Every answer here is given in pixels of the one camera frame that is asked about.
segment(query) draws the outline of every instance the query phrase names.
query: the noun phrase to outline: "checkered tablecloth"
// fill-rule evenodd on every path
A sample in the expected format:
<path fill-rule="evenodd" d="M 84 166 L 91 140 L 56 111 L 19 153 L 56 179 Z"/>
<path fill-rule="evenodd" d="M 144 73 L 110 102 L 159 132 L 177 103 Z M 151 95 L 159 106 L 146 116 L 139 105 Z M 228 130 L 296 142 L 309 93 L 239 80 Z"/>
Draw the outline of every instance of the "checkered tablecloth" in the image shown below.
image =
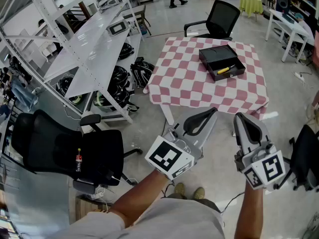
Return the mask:
<path fill-rule="evenodd" d="M 245 73 L 214 82 L 198 50 L 229 44 L 246 67 Z M 209 38 L 170 37 L 159 56 L 146 90 L 153 104 L 216 107 L 219 111 L 254 115 L 269 102 L 263 70 L 252 44 Z"/>

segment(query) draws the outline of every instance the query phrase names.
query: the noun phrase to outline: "concrete floor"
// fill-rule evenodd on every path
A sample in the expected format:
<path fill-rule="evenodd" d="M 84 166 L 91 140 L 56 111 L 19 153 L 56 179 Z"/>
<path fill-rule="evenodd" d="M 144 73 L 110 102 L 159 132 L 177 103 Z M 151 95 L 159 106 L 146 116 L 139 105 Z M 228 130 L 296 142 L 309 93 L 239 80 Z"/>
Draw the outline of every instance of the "concrete floor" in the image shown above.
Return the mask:
<path fill-rule="evenodd" d="M 225 0 L 235 6 L 239 0 Z M 212 0 L 188 0 L 188 4 L 181 6 L 176 0 L 177 8 L 170 9 L 169 0 L 148 3 L 146 18 L 151 24 L 149 34 L 145 35 L 145 42 L 141 42 L 139 56 L 153 64 L 156 63 L 164 46 L 165 39 L 171 36 L 183 36 L 183 26 L 199 20 L 204 20 L 212 8 Z M 239 17 L 232 33 L 234 41 L 254 44 L 263 68 L 269 105 L 267 113 L 277 112 L 276 117 L 264 120 L 268 127 L 272 141 L 285 157 L 290 157 L 292 147 L 288 140 L 297 137 L 302 126 L 307 121 L 305 108 L 318 90 L 319 78 L 313 75 L 303 75 L 306 85 L 293 75 L 294 72 L 311 72 L 309 67 L 296 64 L 294 58 L 288 56 L 285 63 L 281 61 L 284 53 L 282 44 L 277 41 L 275 33 L 271 33 L 268 42 L 265 34 L 268 20 L 261 15 L 258 21 L 255 17 L 248 18 L 245 13 Z M 206 33 L 205 25 L 193 27 L 194 32 Z M 138 113 L 132 115 L 133 124 L 126 122 L 113 123 L 122 131 L 124 149 L 128 151 L 140 147 L 146 153 L 155 138 L 162 133 L 165 118 L 158 105 L 150 102 L 149 96 L 136 94 L 133 103 L 141 107 Z M 174 118 L 187 110 L 183 107 L 172 107 Z M 203 186 L 206 197 L 214 201 L 221 210 L 230 199 L 244 190 L 245 179 L 236 171 L 234 155 L 238 151 L 236 140 L 231 136 L 233 115 L 219 113 L 218 121 L 205 144 L 204 159 L 196 166 L 176 179 L 187 187 L 187 195 Z M 124 173 L 130 178 L 142 180 L 152 171 L 144 160 L 144 155 L 132 155 L 125 160 Z M 116 199 L 131 187 L 123 182 L 111 189 L 117 194 Z M 108 192 L 104 199 L 111 200 L 114 194 Z M 234 236 L 235 225 L 241 208 L 243 197 L 227 208 L 223 218 L 225 221 L 225 237 Z M 292 190 L 292 185 L 283 187 L 280 191 L 267 194 L 264 197 L 264 228 L 263 238 L 300 238 L 307 227 L 308 221 L 319 208 L 318 194 L 305 192 L 304 188 Z"/>

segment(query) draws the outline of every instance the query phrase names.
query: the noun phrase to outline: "small bottle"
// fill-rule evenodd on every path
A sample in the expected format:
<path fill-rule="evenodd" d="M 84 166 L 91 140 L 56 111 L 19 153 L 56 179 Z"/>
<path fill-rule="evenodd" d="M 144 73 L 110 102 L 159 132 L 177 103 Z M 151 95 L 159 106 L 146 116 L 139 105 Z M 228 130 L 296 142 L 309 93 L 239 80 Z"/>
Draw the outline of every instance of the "small bottle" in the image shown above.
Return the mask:
<path fill-rule="evenodd" d="M 81 149 L 80 149 L 80 148 L 78 148 L 78 152 L 79 152 L 79 154 L 78 154 L 78 155 L 76 155 L 76 158 L 75 158 L 75 162 L 76 162 L 76 171 L 77 171 L 77 172 L 81 172 L 82 156 L 81 156 L 81 154 L 80 154 L 80 151 L 81 151 Z"/>

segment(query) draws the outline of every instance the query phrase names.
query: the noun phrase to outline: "white table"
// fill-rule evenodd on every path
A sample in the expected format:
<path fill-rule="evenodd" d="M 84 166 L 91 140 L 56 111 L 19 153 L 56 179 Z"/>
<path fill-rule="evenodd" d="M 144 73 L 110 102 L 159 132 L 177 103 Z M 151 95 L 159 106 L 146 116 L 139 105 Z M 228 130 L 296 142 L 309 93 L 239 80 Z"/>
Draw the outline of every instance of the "white table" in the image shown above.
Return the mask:
<path fill-rule="evenodd" d="M 282 33 L 281 33 L 279 42 L 282 42 L 285 33 L 287 33 L 290 36 L 287 48 L 286 48 L 286 50 L 284 52 L 284 55 L 283 55 L 281 61 L 284 62 L 286 60 L 286 57 L 288 55 L 288 52 L 290 50 L 290 47 L 291 47 L 293 41 L 303 42 L 303 45 L 302 45 L 302 47 L 301 47 L 301 49 L 299 51 L 299 54 L 297 56 L 297 59 L 296 59 L 296 63 L 298 63 L 298 61 L 300 59 L 300 56 L 301 56 L 301 54 L 302 54 L 302 52 L 304 50 L 304 47 L 305 47 L 305 45 L 307 43 L 307 39 L 308 39 L 309 34 L 297 22 L 294 21 L 294 23 L 290 23 L 289 21 L 287 21 L 282 16 L 281 12 L 273 10 L 273 9 L 270 9 L 269 11 L 270 11 L 270 19 L 269 19 L 269 24 L 268 24 L 268 29 L 267 29 L 265 40 L 268 41 L 269 33 L 270 33 L 270 30 L 271 30 L 271 25 L 272 25 L 272 22 L 274 22 L 275 24 L 277 24 L 282 29 Z M 280 21 L 273 20 L 274 16 L 276 16 Z M 304 36 L 305 37 L 304 40 L 301 41 L 302 39 L 296 34 L 300 34 L 300 35 Z"/>

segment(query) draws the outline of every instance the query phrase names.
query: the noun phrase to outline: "round table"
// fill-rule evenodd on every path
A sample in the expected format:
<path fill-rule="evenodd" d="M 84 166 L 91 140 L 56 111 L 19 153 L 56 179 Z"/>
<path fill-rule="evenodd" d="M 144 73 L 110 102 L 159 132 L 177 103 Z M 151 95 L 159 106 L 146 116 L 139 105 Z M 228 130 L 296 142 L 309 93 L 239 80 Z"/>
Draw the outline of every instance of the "round table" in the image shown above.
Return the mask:
<path fill-rule="evenodd" d="M 245 10 L 245 12 L 248 14 L 248 17 L 251 16 L 251 13 L 254 13 L 256 16 L 256 21 L 257 13 L 262 13 L 264 11 L 261 0 L 240 0 L 239 9 L 241 10 L 241 14 Z"/>

